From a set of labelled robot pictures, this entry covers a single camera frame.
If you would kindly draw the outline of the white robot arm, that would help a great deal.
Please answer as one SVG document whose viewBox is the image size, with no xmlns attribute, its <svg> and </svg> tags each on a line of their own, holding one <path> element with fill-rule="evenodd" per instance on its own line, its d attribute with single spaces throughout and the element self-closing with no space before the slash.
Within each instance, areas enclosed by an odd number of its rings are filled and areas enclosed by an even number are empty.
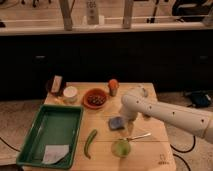
<svg viewBox="0 0 213 171">
<path fill-rule="evenodd" d="M 213 112 L 151 100 L 144 97 L 142 87 L 125 92 L 121 103 L 121 112 L 128 119 L 135 119 L 142 113 L 213 144 Z"/>
</svg>

